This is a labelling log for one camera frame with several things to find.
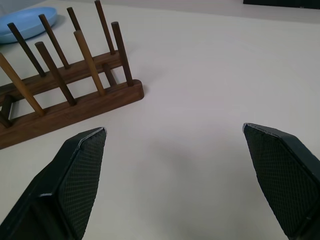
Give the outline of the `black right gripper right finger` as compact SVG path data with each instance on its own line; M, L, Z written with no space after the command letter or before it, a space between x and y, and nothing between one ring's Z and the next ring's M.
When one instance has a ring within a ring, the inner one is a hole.
M294 135L254 123L242 127L257 181L290 240L320 238L320 161Z

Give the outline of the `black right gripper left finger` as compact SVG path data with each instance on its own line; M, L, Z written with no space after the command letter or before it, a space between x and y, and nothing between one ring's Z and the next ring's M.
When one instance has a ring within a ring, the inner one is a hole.
M97 196L107 130L67 139L0 225L2 240L81 240Z

